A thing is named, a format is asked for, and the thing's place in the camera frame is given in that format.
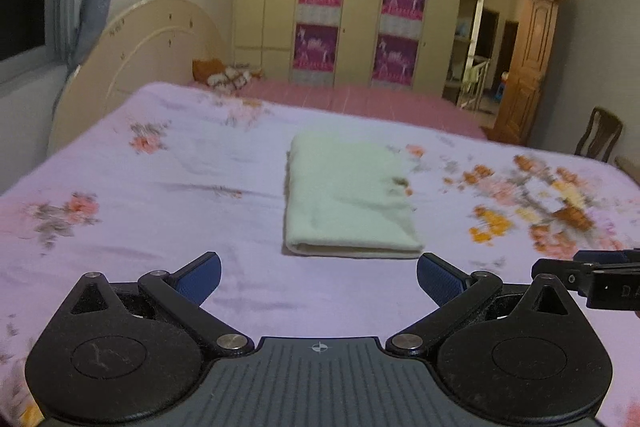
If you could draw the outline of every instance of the floral bedsheet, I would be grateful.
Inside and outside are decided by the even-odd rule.
[[[303,129],[402,156],[426,250],[530,282],[540,257],[640,246],[640,189],[592,160],[168,84],[124,106],[0,197],[0,412],[35,425],[24,360],[82,273],[136,280],[217,251],[202,307],[255,341],[391,334],[435,309],[415,261],[298,257],[283,247],[287,151]],[[599,418],[640,426],[640,319],[587,310],[614,364]]]

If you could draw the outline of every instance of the floor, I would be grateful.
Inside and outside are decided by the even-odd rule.
[[[491,129],[494,127],[495,119],[498,116],[499,107],[500,102],[496,102],[493,95],[486,94],[480,101],[480,109],[472,115],[478,122],[478,125]]]

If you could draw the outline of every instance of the metal screw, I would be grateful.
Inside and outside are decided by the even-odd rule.
[[[244,335],[239,335],[238,333],[227,333],[226,335],[220,335],[216,342],[223,349],[240,349],[241,347],[246,346],[249,341]]]
[[[400,349],[417,349],[422,345],[422,339],[413,333],[401,333],[394,336],[391,343]]]

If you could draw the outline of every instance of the blue gripper pad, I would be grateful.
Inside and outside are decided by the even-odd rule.
[[[220,284],[222,264],[214,252],[207,252],[172,274],[174,289],[200,306]]]
[[[452,298],[460,295],[465,289],[465,279],[468,278],[454,266],[436,263],[428,254],[418,259],[418,284],[423,291],[433,299],[438,306],[444,306]]]
[[[418,360],[374,338],[263,339],[214,362],[179,403],[121,427],[497,427],[453,402]],[[568,424],[598,427],[593,419]],[[43,427],[72,427],[47,419]]]

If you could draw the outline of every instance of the bed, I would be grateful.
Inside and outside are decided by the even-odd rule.
[[[49,155],[150,82],[193,84],[194,59],[230,53],[215,24],[187,0],[145,0],[116,17],[82,67],[69,78],[56,109]],[[468,111],[437,96],[367,87],[294,86],[280,79],[251,82],[241,96],[298,107],[402,121],[484,139]]]
[[[70,107],[70,88],[60,107]],[[122,98],[0,197],[0,412],[14,425],[37,418],[24,381],[30,347],[85,272],[130,281],[216,251],[222,281],[202,307],[256,341],[384,342],[436,309],[415,260],[301,257],[283,247],[287,152],[301,130],[400,155],[426,251],[468,273],[528,283],[540,257],[640,245],[640,188],[594,160],[165,82]],[[640,319],[576,299],[614,366],[599,418],[635,427]]]

